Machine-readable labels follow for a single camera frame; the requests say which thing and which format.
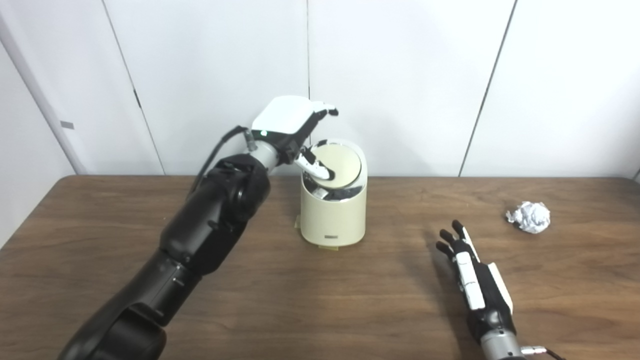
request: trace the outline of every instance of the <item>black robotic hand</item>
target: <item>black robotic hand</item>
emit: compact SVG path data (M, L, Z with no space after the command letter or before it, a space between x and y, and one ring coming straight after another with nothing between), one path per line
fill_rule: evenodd
M511 297L495 264L480 262L471 238L462 224L453 220L456 239L441 230L436 248L452 262L458 286L467 303L467 326L488 360L523 359L511 317Z

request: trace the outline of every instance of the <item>crumpled paper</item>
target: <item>crumpled paper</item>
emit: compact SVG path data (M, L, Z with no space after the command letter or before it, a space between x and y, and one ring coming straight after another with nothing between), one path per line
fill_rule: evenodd
M507 220L518 223L522 231L538 234L551 224L551 212L541 202L523 201L514 212L507 211Z

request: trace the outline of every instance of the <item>white wall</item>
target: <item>white wall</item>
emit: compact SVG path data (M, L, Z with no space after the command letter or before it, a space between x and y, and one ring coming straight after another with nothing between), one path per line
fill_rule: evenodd
M640 168L640 3L519 1L463 176Z
M513 0L310 0L310 90L372 175L457 176Z
M0 39L79 172L163 173L100 1L3 0Z
M0 247L61 177L74 171L0 44Z
M271 98L310 94L340 110L313 141L355 141L373 175L456 176L468 149L463 176L633 177L640 5L520 0L476 123L512 6L3 0L0 40L82 173L194 174Z
M308 95L304 1L106 5L167 174L198 172L222 135L250 126L272 98Z

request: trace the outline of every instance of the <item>black cable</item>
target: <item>black cable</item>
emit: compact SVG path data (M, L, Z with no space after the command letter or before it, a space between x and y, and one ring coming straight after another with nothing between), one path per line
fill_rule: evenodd
M191 189L189 189L189 193L187 194L187 198L194 191L196 191L198 186L200 186L200 183L202 182L202 178L207 173L207 170L209 169L209 166L213 162L213 159L216 158L216 155L218 155L218 151L220 151L220 149L222 148L222 145L224 145L227 141L229 141L229 139L231 139L235 135L243 133L245 130L247 130L246 127L236 126L233 129L231 129L228 133L226 133L225 136L222 136L222 139L220 139L220 141L218 142L216 147L213 148L213 151L211 152L211 154L207 158L207 161L204 162L204 165L202 165L202 168L200 169L198 175L196 175L196 178L193 180L193 184L191 185Z
M549 354L549 356L553 357L556 360L566 360L565 358L561 357L560 355L556 354L555 352L547 349L547 354Z

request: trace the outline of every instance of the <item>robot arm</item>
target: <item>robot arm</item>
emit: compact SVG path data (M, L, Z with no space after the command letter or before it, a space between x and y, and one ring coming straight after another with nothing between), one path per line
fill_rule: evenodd
M169 324L202 276L214 272L269 194L268 174L291 164L333 106L304 97L271 101L246 132L248 151L223 158L198 178L186 203L165 227L138 274L67 343L59 360L155 360ZM308 161L328 178L330 169Z
M436 248L453 264L458 286L465 295L467 326L482 347L487 360L525 360L525 355L547 353L564 360L544 347L520 347L511 315L513 302L495 263L484 264L478 258L469 233L454 220L456 239L449 231L441 230Z

